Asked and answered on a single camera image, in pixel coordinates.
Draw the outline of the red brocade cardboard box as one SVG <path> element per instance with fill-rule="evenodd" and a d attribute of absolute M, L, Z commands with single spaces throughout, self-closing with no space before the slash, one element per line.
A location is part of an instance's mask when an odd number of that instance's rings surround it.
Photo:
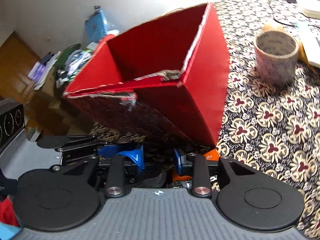
<path fill-rule="evenodd" d="M 229 51 L 212 3 L 105 37 L 64 97 L 109 128 L 215 146 Z"/>

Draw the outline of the white book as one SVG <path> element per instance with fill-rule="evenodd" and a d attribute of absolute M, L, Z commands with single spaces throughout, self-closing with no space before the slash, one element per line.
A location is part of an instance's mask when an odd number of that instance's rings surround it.
<path fill-rule="evenodd" d="M 320 19 L 320 11 L 316 9 L 303 8 L 301 13 L 308 18 Z"/>

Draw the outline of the pile of clothes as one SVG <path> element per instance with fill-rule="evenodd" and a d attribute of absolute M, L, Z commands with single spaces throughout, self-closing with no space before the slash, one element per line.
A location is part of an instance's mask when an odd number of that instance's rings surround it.
<path fill-rule="evenodd" d="M 34 64 L 28 74 L 28 78 L 34 82 L 33 89 L 39 90 L 44 86 L 49 72 L 53 72 L 55 88 L 65 87 L 77 76 L 92 55 L 92 50 L 82 50 L 79 43 L 56 54 L 48 53 Z"/>

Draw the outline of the orange wooden ball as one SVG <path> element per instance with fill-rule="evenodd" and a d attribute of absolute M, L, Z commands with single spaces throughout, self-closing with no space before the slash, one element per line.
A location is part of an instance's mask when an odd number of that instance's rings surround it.
<path fill-rule="evenodd" d="M 281 24 L 277 24 L 277 23 L 266 23 L 262 27 L 262 31 L 268 31 L 268 30 L 285 31 L 284 27 Z"/>

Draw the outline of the blue plastic bag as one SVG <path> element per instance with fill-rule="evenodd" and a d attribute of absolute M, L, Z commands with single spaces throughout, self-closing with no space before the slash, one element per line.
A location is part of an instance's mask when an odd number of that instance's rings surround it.
<path fill-rule="evenodd" d="M 98 43 L 103 37 L 118 31 L 115 25 L 110 22 L 99 5 L 94 7 L 94 13 L 85 20 L 85 32 L 88 42 Z"/>

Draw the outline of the white blue tube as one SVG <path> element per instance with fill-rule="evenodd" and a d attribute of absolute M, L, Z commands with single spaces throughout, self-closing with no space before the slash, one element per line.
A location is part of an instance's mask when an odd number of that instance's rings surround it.
<path fill-rule="evenodd" d="M 319 68 L 319 42 L 306 22 L 297 23 L 299 37 L 302 42 L 308 63 Z"/>

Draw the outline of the orange handled metal tool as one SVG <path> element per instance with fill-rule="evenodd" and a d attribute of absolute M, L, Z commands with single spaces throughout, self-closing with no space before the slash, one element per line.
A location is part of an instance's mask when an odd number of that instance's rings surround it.
<path fill-rule="evenodd" d="M 182 175 L 172 172 L 172 188 L 184 187 L 192 189 L 195 194 L 204 195 L 211 191 L 211 177 L 217 177 L 219 161 L 217 150 L 211 150 L 204 155 L 185 153 Z"/>

